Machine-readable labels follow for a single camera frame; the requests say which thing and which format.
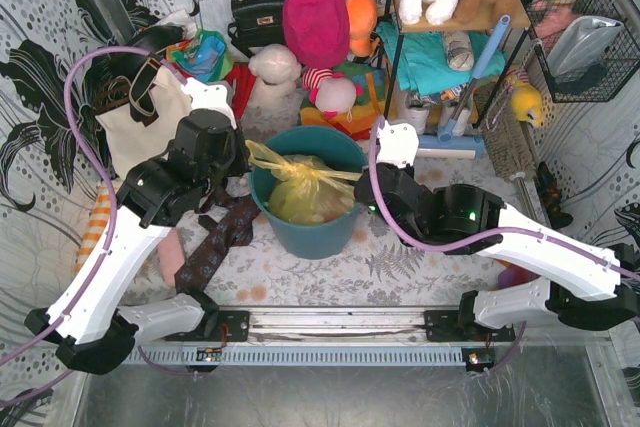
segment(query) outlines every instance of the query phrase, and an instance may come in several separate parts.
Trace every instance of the gray metal floor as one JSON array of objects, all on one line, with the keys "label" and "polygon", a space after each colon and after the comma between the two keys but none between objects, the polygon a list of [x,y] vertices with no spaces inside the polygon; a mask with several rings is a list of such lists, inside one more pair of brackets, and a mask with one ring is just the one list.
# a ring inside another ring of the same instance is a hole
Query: gray metal floor
[{"label": "gray metal floor", "polygon": [[526,347],[502,372],[220,367],[194,381],[121,366],[85,386],[75,426],[608,425],[585,350]]}]

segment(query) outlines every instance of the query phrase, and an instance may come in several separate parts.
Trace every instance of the robotic arm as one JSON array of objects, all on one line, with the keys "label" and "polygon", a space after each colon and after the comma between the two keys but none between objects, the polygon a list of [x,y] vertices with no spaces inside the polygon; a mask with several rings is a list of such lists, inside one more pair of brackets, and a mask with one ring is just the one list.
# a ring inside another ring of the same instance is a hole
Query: robotic arm
[{"label": "robotic arm", "polygon": [[[415,129],[409,124],[385,123],[378,136],[376,167],[382,197],[395,223],[414,239],[443,245],[501,227],[542,234],[538,239],[502,233],[446,252],[506,260],[541,276],[508,289],[463,294],[456,322],[459,331],[498,330],[515,322],[550,316],[572,327],[598,331],[638,315],[638,296],[620,282],[619,273],[546,238],[563,240],[602,259],[605,265],[627,269],[633,262],[629,246],[602,249],[583,244],[534,222],[499,197],[471,185],[454,184],[432,192],[412,177]],[[379,211],[369,175],[358,181],[355,195],[358,202]]]},{"label": "robotic arm", "polygon": [[[207,334],[216,325],[219,309],[200,292],[118,307],[143,261],[184,213],[198,209],[202,197],[225,177],[247,170],[227,85],[188,79],[183,91],[192,97],[193,110],[178,123],[166,156],[129,171],[118,192],[118,221],[108,255],[69,316],[47,337],[59,345],[56,355],[73,370],[104,374],[136,345],[198,327]],[[103,252],[106,231],[66,292],[48,309],[29,313],[25,325],[34,334],[59,318],[78,293]]]}]

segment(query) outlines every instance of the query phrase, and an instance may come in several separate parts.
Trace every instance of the teal towel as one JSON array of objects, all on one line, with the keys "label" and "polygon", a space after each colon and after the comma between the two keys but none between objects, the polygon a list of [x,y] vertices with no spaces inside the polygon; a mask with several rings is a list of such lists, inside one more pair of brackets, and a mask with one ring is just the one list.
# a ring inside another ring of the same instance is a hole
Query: teal towel
[{"label": "teal towel", "polygon": [[[393,60],[396,55],[398,29],[388,22],[381,22],[376,32],[384,42],[389,60]],[[469,37],[473,55],[478,59],[489,37],[477,32],[469,32]],[[504,65],[504,54],[496,51],[482,76],[499,75]],[[458,72],[449,68],[440,32],[405,34],[398,65],[398,84],[402,90],[413,90],[420,95],[439,93],[469,82],[471,72],[472,70]]]}]

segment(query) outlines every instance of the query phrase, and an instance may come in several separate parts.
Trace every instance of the silver pouch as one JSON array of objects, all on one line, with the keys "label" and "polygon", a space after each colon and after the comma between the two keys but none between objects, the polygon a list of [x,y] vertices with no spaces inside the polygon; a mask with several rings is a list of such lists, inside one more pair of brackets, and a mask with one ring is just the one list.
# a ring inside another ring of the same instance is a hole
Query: silver pouch
[{"label": "silver pouch", "polygon": [[621,22],[597,15],[584,15],[574,20],[547,56],[551,75],[558,76],[595,64],[622,28]]}]

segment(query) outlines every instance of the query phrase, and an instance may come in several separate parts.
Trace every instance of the brown cloth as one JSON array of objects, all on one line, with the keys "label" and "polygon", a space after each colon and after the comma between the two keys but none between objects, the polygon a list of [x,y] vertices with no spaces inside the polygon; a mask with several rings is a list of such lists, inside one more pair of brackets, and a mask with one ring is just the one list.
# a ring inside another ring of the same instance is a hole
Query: brown cloth
[{"label": "brown cloth", "polygon": [[209,235],[176,272],[178,293],[203,292],[229,249],[249,245],[253,239],[251,223],[260,213],[260,208],[251,195],[231,197],[224,188],[218,186],[206,203],[210,205],[210,201],[228,209],[228,212],[220,222],[208,215],[198,218],[198,223],[209,231]]}]

